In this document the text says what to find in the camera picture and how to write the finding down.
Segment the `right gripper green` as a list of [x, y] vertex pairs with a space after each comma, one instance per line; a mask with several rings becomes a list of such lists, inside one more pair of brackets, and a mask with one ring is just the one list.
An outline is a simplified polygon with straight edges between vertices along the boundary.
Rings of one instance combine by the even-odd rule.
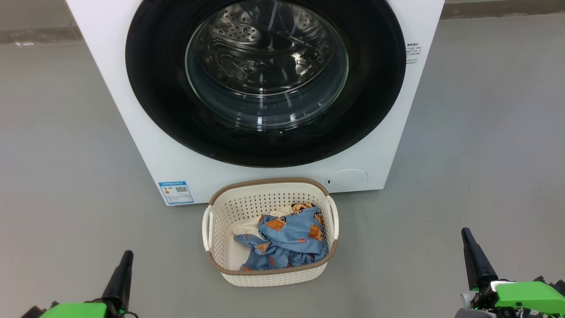
[[565, 281], [498, 280], [470, 229], [461, 229], [468, 286], [457, 318], [565, 318]]

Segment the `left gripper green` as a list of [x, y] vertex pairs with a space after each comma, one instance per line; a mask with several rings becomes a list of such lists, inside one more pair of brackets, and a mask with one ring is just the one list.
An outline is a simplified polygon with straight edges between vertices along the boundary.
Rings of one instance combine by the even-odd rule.
[[33, 306], [20, 318], [137, 318], [128, 310], [134, 254], [125, 251], [101, 299], [83, 303], [53, 302], [50, 308]]

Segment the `black round glass washer door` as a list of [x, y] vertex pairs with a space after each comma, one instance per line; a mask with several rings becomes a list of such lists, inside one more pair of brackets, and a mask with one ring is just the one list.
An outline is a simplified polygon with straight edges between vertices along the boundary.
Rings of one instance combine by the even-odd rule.
[[143, 0], [125, 46], [139, 104], [206, 157], [261, 168], [369, 135], [406, 74], [387, 0]]

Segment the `blue energy label sticker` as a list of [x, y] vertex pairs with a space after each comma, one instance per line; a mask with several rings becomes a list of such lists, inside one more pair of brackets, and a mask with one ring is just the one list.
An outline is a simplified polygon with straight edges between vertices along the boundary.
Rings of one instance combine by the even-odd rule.
[[194, 204], [186, 181], [159, 182], [158, 187], [167, 206]]

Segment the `cream perforated laundry basket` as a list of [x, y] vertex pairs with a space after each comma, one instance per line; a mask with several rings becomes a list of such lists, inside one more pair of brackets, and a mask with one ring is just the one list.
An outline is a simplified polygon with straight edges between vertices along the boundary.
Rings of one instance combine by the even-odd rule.
[[[288, 215], [291, 205], [308, 202], [322, 211], [327, 255], [309, 265], [275, 270], [241, 270], [250, 248], [234, 240], [234, 235], [254, 234], [263, 238], [258, 232], [262, 216]], [[338, 209], [325, 187], [309, 178], [272, 178], [235, 183], [222, 187], [210, 199], [202, 220], [202, 239], [211, 265], [234, 286], [272, 287], [302, 283], [321, 275], [337, 250]]]

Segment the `round white filter cover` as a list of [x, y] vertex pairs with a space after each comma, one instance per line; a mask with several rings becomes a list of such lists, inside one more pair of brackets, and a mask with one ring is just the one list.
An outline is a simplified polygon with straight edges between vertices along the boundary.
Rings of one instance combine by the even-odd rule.
[[369, 175], [359, 169], [345, 169], [330, 175], [326, 180], [327, 189], [336, 193], [351, 192], [364, 189]]

